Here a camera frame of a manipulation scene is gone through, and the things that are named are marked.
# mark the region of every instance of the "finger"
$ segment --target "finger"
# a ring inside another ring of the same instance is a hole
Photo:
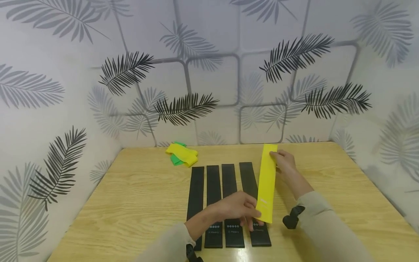
[[[282,150],[282,149],[279,149],[277,151],[277,153],[280,154],[280,155],[282,155],[282,156],[289,156],[290,155],[290,153],[288,153],[287,151]]]
[[[243,206],[242,214],[244,214],[246,217],[250,216],[252,218],[259,218],[261,217],[260,211],[256,210],[255,208],[248,208]]]
[[[240,218],[240,226],[244,226],[246,224],[246,219],[244,216]]]
[[[255,208],[258,201],[251,195],[245,194],[245,203],[250,203]]]
[[[249,228],[249,231],[253,231],[253,218],[247,216],[246,221],[247,221],[247,227]]]
[[[269,152],[269,155],[271,155],[271,157],[273,157],[276,160],[277,164],[282,163],[284,161],[284,156],[277,152],[271,151]]]
[[[260,225],[260,226],[263,226],[265,223],[263,222],[263,221],[260,221],[259,219],[255,219],[257,222],[258,222],[258,224]]]

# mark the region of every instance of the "table surface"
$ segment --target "table surface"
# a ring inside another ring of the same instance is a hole
[[[263,145],[191,146],[199,152],[195,166],[252,162],[259,177]],[[281,144],[295,155],[297,167],[358,235],[376,261],[417,261],[419,237],[394,207],[333,142]],[[123,149],[86,202],[49,261],[132,261],[171,225],[184,222],[191,169],[174,167],[166,148]],[[252,247],[244,230],[244,249],[205,249],[205,262],[320,261],[300,230],[287,230],[282,217],[294,206],[291,193],[277,179],[272,247]],[[204,207],[206,205],[206,179]]]

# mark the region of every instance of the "black wristband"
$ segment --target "black wristband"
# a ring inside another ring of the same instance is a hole
[[[287,229],[296,229],[298,224],[298,216],[305,210],[302,205],[297,205],[292,208],[290,215],[284,216],[282,222]]]

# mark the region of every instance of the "wall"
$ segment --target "wall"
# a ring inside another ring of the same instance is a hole
[[[0,260],[45,260],[121,147],[174,140],[336,141],[419,232],[418,11],[412,0],[0,0]],[[85,140],[60,152],[73,126]],[[51,183],[66,192],[46,194]]]

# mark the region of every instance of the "folded resistance band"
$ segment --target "folded resistance band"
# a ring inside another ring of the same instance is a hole
[[[221,200],[220,168],[207,166],[207,206]],[[222,248],[222,222],[216,222],[205,232],[205,248]]]
[[[192,167],[186,220],[202,211],[204,205],[204,167]],[[202,236],[196,241],[195,251],[202,249]]]
[[[269,154],[276,152],[278,145],[264,144],[262,151],[261,169],[259,172],[259,191],[256,209],[262,213],[258,219],[272,223],[272,211],[274,208],[275,175],[277,164]]]
[[[237,192],[234,164],[222,164],[222,197]],[[244,248],[243,228],[240,219],[226,219],[224,221],[225,247]]]
[[[258,186],[256,184],[252,163],[239,163],[239,167],[243,191],[252,197],[257,198]],[[250,239],[252,246],[272,246],[267,224],[265,223],[263,226],[260,226],[255,219],[253,219],[253,231],[250,232]]]
[[[166,150],[166,153],[175,154],[180,160],[185,162],[185,165],[187,167],[192,166],[198,161],[198,151],[188,149],[179,144],[170,144],[170,146]]]

